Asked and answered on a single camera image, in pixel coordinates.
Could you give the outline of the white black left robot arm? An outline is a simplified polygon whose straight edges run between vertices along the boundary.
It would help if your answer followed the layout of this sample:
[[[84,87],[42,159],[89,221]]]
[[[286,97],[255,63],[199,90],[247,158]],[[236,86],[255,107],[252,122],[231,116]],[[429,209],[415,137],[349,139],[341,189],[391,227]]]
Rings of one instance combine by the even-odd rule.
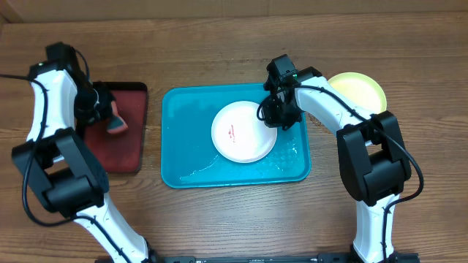
[[[127,123],[104,82],[91,81],[85,58],[57,42],[46,47],[46,61],[31,66],[25,80],[34,91],[34,116],[26,142],[12,149],[23,176],[22,203],[34,223],[74,222],[108,252],[109,262],[158,262],[148,241],[117,210],[105,168],[83,139],[87,127],[105,122],[109,134]]]

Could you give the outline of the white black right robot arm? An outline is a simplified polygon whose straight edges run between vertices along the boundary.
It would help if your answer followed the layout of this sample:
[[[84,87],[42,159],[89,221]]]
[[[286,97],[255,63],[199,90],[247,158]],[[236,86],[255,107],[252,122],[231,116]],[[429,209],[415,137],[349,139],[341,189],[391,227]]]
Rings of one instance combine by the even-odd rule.
[[[313,262],[419,262],[417,253],[402,254],[391,241],[397,204],[423,190],[423,174],[406,150],[396,116],[373,113],[336,91],[313,67],[298,70],[288,55],[266,67],[257,118],[270,128],[288,130],[313,115],[337,140],[341,181],[356,201],[355,239],[347,253],[321,253]]]

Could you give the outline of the white pink plate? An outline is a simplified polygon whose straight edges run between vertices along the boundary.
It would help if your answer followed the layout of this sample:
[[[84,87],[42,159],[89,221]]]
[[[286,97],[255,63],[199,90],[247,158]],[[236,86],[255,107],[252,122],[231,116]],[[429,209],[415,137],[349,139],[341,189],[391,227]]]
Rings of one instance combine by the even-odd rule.
[[[233,102],[223,107],[211,125],[211,139],[218,152],[230,161],[252,163],[268,155],[277,139],[277,129],[257,117],[259,104]]]

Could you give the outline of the orange sponge with green scourer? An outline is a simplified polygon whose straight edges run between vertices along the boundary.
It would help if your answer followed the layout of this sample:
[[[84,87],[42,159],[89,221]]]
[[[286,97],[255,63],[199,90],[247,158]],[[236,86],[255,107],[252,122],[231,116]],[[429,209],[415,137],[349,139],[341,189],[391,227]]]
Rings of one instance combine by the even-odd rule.
[[[127,129],[127,123],[118,112],[116,100],[112,100],[107,109],[107,133],[120,134],[125,132]]]

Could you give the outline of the yellow-green plate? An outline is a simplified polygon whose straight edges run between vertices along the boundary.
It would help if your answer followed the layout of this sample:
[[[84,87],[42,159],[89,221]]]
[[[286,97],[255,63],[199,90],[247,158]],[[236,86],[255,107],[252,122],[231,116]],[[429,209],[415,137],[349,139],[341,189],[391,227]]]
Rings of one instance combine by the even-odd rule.
[[[387,110],[387,99],[381,86],[367,75],[357,72],[343,72],[328,80],[340,94],[357,105],[382,113]]]

